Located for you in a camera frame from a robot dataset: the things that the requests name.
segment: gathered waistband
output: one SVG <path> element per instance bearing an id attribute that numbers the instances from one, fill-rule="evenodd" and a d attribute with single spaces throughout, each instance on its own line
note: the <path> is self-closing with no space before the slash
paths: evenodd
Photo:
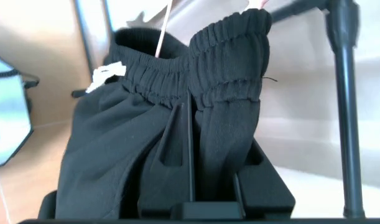
<path id="1" fill-rule="evenodd" d="M 189 47 L 166 34 L 159 58 L 154 57 L 159 30 L 121 29 L 104 64 L 122 61 L 123 86 L 168 108 L 188 89 L 199 110 L 217 101 L 257 101 L 269 60 L 270 27 L 271 16 L 263 9 L 235 13 L 196 33 Z"/>

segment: clothing rack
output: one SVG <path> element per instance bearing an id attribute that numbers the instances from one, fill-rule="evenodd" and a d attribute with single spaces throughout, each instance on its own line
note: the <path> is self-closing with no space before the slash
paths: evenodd
<path id="1" fill-rule="evenodd" d="M 86 52 L 90 73 L 94 70 L 88 41 L 85 35 L 85 22 L 80 11 L 80 0 L 75 0 L 75 10 L 80 25 L 81 36 Z M 107 2 L 104 11 L 112 30 Z M 327 36 L 335 54 L 336 85 L 339 108 L 341 161 L 345 207 L 343 215 L 347 218 L 365 217 L 361 188 L 361 168 L 359 158 L 358 120 L 355 90 L 355 66 L 353 47 L 358 34 L 358 5 L 353 0 L 296 0 L 292 4 L 271 13 L 273 23 L 300 15 L 318 8 L 328 11 L 325 16 Z M 84 90 L 72 93 L 81 96 Z"/>

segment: garment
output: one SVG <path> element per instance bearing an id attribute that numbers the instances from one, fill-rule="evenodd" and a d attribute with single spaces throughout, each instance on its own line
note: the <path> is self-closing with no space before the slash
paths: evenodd
<path id="1" fill-rule="evenodd" d="M 75 108 L 55 217 L 119 218 L 131 180 L 141 178 L 174 119 L 172 108 L 188 92 L 196 105 L 200 197 L 214 200 L 251 147 L 270 26 L 265 10 L 235 13 L 195 34 L 189 47 L 166 34 L 160 58 L 153 57 L 160 31 L 117 31 L 104 65 L 120 61 L 126 74 Z"/>

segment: beige floor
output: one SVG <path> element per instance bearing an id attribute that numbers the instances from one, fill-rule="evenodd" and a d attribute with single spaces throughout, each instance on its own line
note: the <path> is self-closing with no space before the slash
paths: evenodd
<path id="1" fill-rule="evenodd" d="M 3 224 L 36 217 L 43 196 L 57 188 L 76 104 L 70 93 L 90 83 L 72 1 L 0 1 L 0 57 L 40 77 L 28 91 L 34 133 L 0 167 Z"/>

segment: tile grout line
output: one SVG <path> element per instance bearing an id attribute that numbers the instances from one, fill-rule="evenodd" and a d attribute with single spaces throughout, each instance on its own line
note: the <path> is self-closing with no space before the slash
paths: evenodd
<path id="1" fill-rule="evenodd" d="M 67 119 L 65 121 L 57 121 L 57 122 L 51 122 L 51 123 L 47 123 L 47 124 L 40 124 L 40 125 L 35 125 L 33 126 L 33 128 L 45 128 L 45 127 L 49 127 L 49 126 L 53 126 L 53 125 L 58 125 L 58 124 L 64 124 L 64 123 L 67 123 L 67 122 L 70 122 L 72 121 L 72 119 Z"/>
<path id="2" fill-rule="evenodd" d="M 7 207 L 6 198 L 4 197 L 4 192 L 3 192 L 3 188 L 2 188 L 1 179 L 0 179 L 0 194 L 1 194 L 1 197 L 2 197 L 2 202 L 3 202 L 3 206 L 4 206 L 4 211 L 6 212 L 7 222 L 8 222 L 9 224 L 11 224 L 10 214 L 9 214 L 9 209 L 8 209 L 8 207 Z"/>

